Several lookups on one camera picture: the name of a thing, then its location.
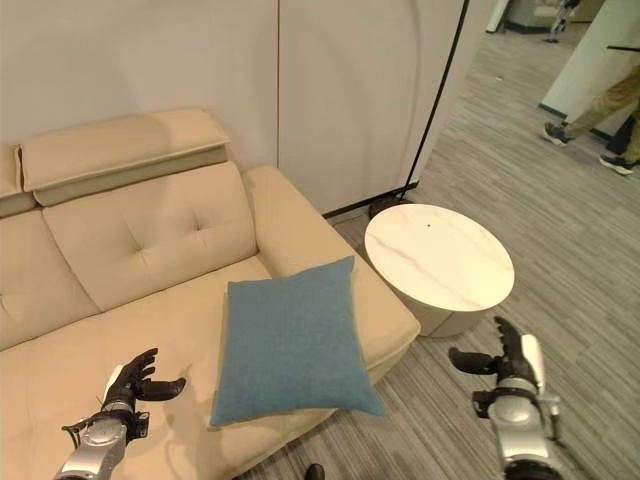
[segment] throw pillow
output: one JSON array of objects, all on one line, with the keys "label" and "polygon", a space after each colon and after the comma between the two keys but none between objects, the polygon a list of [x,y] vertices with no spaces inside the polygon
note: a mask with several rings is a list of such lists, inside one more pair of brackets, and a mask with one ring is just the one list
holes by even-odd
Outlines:
[{"label": "throw pillow", "polygon": [[384,416],[353,320],[354,257],[229,284],[224,359],[211,426],[302,408]]}]

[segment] robotic arm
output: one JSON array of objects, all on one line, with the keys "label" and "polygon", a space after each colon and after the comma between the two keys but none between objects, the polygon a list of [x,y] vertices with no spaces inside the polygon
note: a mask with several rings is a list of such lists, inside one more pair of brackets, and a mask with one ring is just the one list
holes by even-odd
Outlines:
[{"label": "robotic arm", "polygon": [[507,480],[562,480],[551,456],[544,429],[542,403],[550,404],[552,428],[557,436],[556,396],[544,392],[544,367],[537,339],[520,335],[507,320],[495,317],[502,334],[503,354],[449,350],[453,365],[473,375],[497,374],[496,388],[473,393],[480,418],[488,418],[498,439]]},{"label": "robotic arm", "polygon": [[108,480],[122,461],[127,444],[147,436],[149,413],[136,412],[136,400],[170,400],[186,384],[184,378],[172,382],[147,378],[155,372],[150,365],[157,353],[158,349],[152,348],[128,364],[117,366],[107,384],[100,411],[80,423],[62,427],[71,435],[76,449],[54,480]]}]

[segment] baseboard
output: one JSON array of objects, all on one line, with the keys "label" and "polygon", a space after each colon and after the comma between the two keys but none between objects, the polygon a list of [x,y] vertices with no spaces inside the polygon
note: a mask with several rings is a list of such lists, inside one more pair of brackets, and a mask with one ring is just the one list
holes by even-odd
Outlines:
[{"label": "baseboard", "polygon": [[505,27],[514,32],[522,33],[524,35],[531,35],[536,33],[549,33],[551,27],[528,27],[526,25],[520,25],[509,20],[504,22]]},{"label": "baseboard", "polygon": [[545,105],[544,103],[539,103],[538,108],[541,108],[542,110],[546,110],[549,113],[553,113],[554,115],[562,118],[563,120],[567,118],[566,113],[562,113],[560,110],[556,110],[555,108],[550,107],[549,105]]},{"label": "baseboard", "polygon": [[[418,182],[410,183],[408,188],[407,188],[407,191],[413,190],[417,186],[418,186]],[[404,190],[404,187],[396,188],[395,190],[391,190],[391,191],[386,192],[386,193],[381,193],[380,195],[376,195],[375,197],[367,198],[366,200],[362,200],[360,202],[353,203],[351,205],[347,205],[346,207],[341,207],[341,208],[338,208],[337,210],[332,210],[332,211],[330,211],[328,213],[323,213],[322,216],[324,218],[335,217],[336,215],[341,215],[343,213],[350,212],[351,210],[355,210],[356,208],[365,207],[365,206],[369,205],[371,202],[373,202],[374,200],[378,200],[379,198],[388,197],[388,196],[391,196],[391,195],[398,195],[399,193],[402,192],[402,190]]]},{"label": "baseboard", "polygon": [[[544,103],[539,103],[538,108],[541,108],[542,110],[546,110],[549,113],[553,113],[554,115],[562,118],[563,120],[567,118],[566,113],[562,113],[560,110],[556,110],[555,108],[550,107],[549,105],[545,105]],[[613,138],[608,133],[605,133],[602,130],[598,130],[597,128],[592,128],[590,132],[593,133],[596,137],[599,137],[607,142]]]}]

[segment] floor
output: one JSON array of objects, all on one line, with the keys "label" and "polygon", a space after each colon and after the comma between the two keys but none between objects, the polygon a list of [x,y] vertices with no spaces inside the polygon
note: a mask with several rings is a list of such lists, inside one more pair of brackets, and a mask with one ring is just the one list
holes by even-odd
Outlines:
[{"label": "floor", "polygon": [[[558,149],[537,133],[554,117],[536,105],[585,26],[563,41],[486,35],[409,198],[457,210],[510,252],[516,283],[492,314],[541,342],[547,384],[563,399],[563,435],[589,473],[554,450],[569,480],[640,478],[640,172],[624,178],[597,162],[590,136]],[[331,219],[354,247],[363,209]],[[376,386],[390,414],[339,412],[245,474],[301,479],[319,462],[327,479],[497,479],[495,437],[470,397],[490,379],[455,371],[447,350],[499,353],[487,317],[445,339],[418,338]]]}]

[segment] person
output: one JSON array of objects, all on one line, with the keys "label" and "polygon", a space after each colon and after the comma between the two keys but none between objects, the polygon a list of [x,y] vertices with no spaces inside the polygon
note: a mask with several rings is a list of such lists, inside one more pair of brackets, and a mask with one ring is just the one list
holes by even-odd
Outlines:
[{"label": "person", "polygon": [[591,104],[591,108],[573,122],[562,126],[547,122],[542,137],[559,147],[566,146],[574,138],[591,130],[602,120],[629,105],[638,102],[633,112],[634,125],[629,145],[622,156],[600,155],[600,163],[620,175],[630,175],[640,165],[640,64],[629,75],[607,89]]},{"label": "person", "polygon": [[556,5],[558,11],[556,19],[551,25],[549,36],[544,39],[547,43],[558,43],[558,34],[564,32],[569,24],[569,17],[582,0],[560,0]]}]

